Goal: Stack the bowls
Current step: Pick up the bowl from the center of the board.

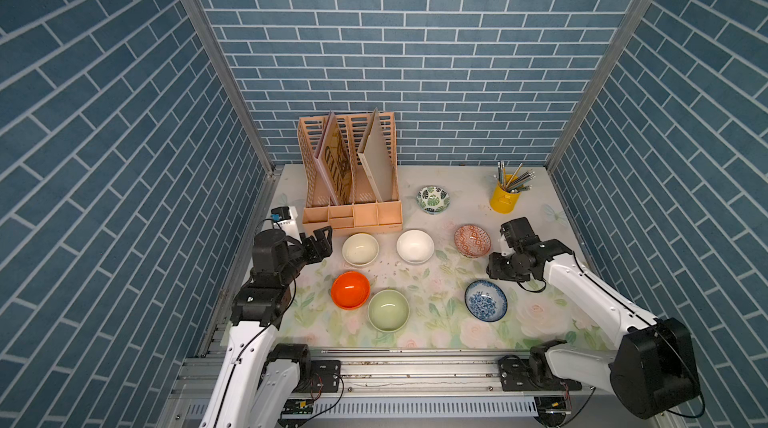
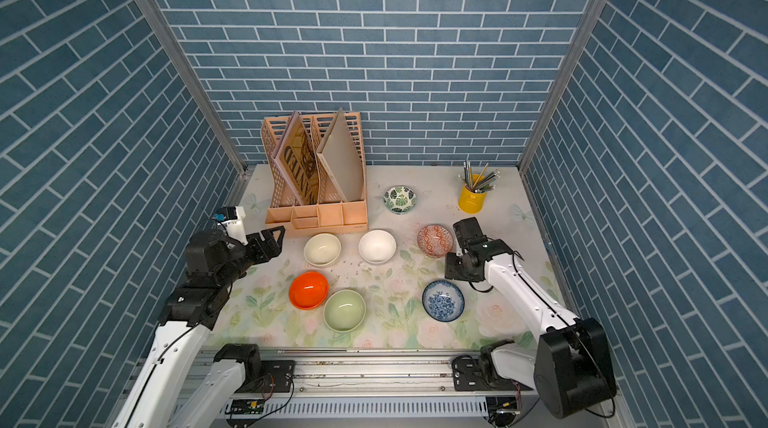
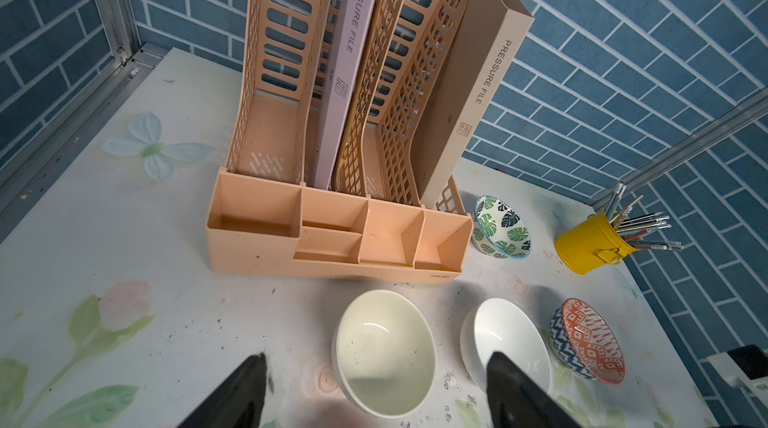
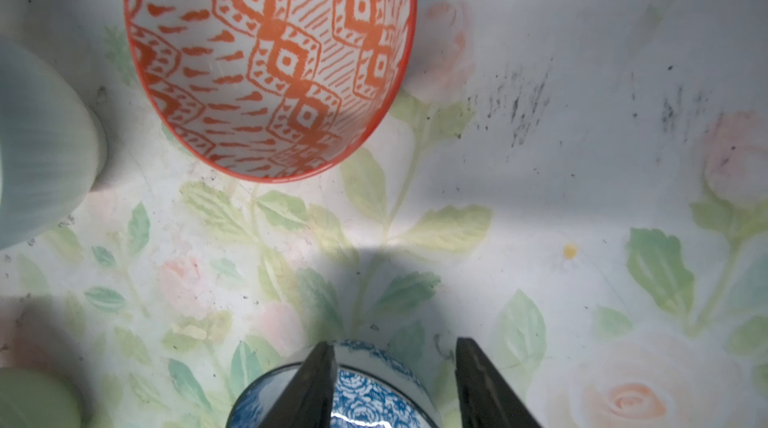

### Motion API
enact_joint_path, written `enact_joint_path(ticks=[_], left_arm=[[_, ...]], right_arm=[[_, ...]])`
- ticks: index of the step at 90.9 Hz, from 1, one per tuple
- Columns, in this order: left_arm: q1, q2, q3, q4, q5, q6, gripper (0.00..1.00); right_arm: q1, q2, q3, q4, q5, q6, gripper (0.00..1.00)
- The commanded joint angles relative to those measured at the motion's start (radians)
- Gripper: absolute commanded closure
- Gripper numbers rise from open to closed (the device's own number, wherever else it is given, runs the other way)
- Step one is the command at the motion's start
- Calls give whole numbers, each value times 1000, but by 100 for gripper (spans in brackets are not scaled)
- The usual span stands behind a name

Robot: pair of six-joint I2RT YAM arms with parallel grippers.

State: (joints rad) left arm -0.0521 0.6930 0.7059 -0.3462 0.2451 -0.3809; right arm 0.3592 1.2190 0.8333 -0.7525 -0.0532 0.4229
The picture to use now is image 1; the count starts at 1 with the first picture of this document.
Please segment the blue floral bowl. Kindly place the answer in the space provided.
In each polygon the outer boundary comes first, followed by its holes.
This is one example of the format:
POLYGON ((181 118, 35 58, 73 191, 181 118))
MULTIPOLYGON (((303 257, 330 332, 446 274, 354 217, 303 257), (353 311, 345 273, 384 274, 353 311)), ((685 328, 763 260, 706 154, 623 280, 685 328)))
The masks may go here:
POLYGON ((508 309, 508 300, 503 290, 488 280, 471 282, 465 290, 464 301, 473 317, 487 323, 501 320, 508 309))

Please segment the cream bowl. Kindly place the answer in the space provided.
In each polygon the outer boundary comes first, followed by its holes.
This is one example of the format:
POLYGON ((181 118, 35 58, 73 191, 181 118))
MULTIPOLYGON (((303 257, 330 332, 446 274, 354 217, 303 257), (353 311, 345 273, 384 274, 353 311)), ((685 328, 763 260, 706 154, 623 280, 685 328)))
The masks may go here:
POLYGON ((373 235, 356 233, 344 241, 342 256, 351 266, 365 267, 376 260, 379 250, 379 243, 373 235))

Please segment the green leaf pattern bowl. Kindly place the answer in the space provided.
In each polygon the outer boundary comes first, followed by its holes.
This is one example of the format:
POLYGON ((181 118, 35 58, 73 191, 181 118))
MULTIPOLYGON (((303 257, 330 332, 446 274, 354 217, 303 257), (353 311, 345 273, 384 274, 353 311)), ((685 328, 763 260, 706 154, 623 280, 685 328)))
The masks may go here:
POLYGON ((428 214, 444 212, 450 206, 450 194, 440 186, 424 186, 416 196, 418 206, 428 214))

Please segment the light green bowl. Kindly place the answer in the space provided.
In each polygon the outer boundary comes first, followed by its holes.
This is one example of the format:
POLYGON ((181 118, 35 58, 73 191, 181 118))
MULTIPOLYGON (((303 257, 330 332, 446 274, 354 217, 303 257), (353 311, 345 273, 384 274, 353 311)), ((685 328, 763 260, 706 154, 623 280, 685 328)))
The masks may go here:
POLYGON ((380 332, 396 332, 404 327, 410 316, 407 298, 398 290, 384 289, 368 303, 368 319, 380 332))

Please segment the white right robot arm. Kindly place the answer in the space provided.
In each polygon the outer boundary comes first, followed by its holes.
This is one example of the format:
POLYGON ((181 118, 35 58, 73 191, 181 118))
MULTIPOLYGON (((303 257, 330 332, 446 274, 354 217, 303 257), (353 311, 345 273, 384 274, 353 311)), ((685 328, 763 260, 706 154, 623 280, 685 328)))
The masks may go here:
POLYGON ((634 416, 649 419, 702 396, 693 342, 675 318, 638 307, 584 268, 557 239, 541 240, 525 217, 500 227, 502 252, 489 256, 490 278, 554 287, 582 309, 609 337, 613 351, 573 347, 553 340, 530 349, 526 361, 499 362, 503 386, 540 391, 581 383, 617 397, 634 416))

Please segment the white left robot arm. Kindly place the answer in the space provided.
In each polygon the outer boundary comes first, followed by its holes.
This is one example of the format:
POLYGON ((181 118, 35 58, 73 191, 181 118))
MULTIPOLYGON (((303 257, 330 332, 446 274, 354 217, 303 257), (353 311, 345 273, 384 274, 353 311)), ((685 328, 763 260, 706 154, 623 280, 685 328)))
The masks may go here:
POLYGON ((229 341, 202 427, 275 427, 289 395, 308 377, 305 344, 276 344, 300 271, 333 253, 332 228, 296 236, 269 228, 254 237, 250 278, 233 302, 229 341))

